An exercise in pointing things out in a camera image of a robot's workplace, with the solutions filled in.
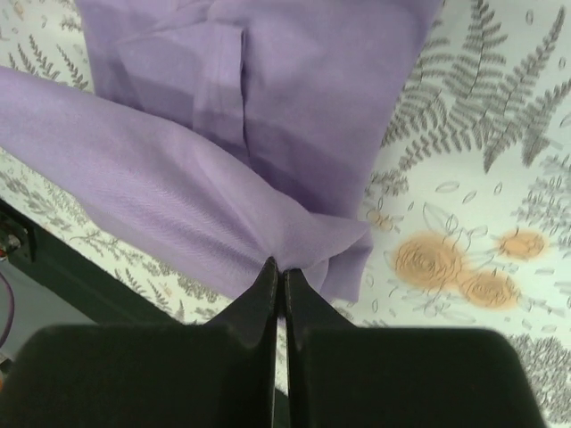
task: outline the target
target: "purple wire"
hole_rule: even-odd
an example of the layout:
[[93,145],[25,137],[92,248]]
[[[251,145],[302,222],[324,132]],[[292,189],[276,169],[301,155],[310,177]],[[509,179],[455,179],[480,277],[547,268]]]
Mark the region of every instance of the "purple wire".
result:
[[6,321],[6,326],[4,327],[4,331],[2,332],[2,336],[0,336],[0,348],[4,346],[8,336],[10,335],[10,331],[12,330],[12,323],[14,321],[14,291],[12,286],[6,279],[2,272],[0,272],[0,280],[4,283],[4,288],[8,293],[8,320]]

